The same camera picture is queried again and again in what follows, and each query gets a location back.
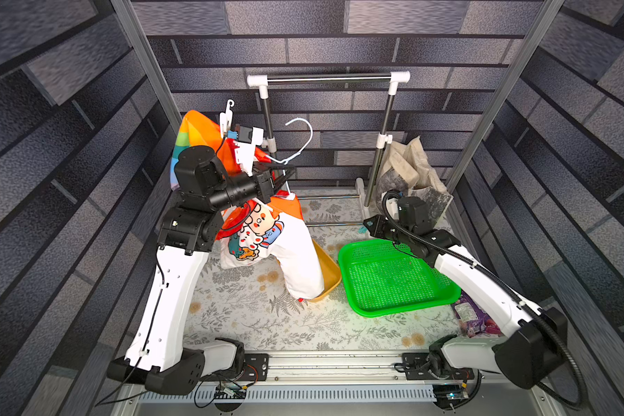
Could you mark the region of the colourful orange white kids jacket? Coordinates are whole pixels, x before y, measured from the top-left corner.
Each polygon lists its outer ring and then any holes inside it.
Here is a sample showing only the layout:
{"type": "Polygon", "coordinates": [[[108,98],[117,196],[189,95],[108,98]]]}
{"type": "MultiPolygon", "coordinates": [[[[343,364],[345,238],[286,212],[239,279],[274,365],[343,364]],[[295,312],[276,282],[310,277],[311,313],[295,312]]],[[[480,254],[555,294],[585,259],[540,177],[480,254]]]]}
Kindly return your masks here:
{"type": "MultiPolygon", "coordinates": [[[[230,175],[242,173],[234,158],[233,140],[223,141],[218,124],[204,114],[190,111],[183,118],[173,149],[170,173],[173,191],[179,188],[174,166],[180,153],[196,146],[211,147],[230,175]]],[[[256,149],[255,156],[253,169],[258,162],[268,163],[263,151],[256,149]]],[[[293,193],[281,189],[268,202],[251,199],[243,206],[224,210],[222,217],[224,223],[214,244],[221,249],[223,268],[248,266],[274,256],[291,296],[313,299],[323,292],[317,253],[293,193]]]]}

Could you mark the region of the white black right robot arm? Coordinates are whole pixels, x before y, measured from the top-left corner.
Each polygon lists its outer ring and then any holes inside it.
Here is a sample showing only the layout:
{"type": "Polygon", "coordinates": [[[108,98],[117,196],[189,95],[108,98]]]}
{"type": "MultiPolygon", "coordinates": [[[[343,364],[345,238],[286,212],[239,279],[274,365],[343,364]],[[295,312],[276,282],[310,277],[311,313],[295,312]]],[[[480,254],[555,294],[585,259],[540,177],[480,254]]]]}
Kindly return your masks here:
{"type": "Polygon", "coordinates": [[[572,364],[566,318],[517,293],[449,232],[427,226],[422,218],[425,207],[421,199],[391,190],[382,197],[381,213],[363,223],[372,237],[407,246],[414,257],[457,284],[501,332],[496,338],[454,336],[438,341],[430,351],[439,366],[502,374],[529,389],[562,365],[572,364]]]}

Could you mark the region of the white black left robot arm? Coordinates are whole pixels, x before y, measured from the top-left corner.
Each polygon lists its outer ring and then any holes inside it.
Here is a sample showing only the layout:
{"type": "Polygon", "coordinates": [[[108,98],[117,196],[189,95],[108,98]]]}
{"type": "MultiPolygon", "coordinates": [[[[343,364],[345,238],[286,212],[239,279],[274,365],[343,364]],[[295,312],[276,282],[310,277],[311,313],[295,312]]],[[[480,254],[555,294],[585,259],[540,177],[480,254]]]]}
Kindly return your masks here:
{"type": "Polygon", "coordinates": [[[278,168],[258,162],[251,174],[230,175],[211,147],[188,147],[180,153],[174,175],[181,200],[163,217],[147,306],[126,355],[109,364],[109,379],[161,395],[188,395],[207,376],[225,380],[240,375],[243,343],[218,338],[199,349],[185,348],[185,321],[224,223],[222,212],[251,199],[270,201],[294,174],[274,178],[278,168]]]}

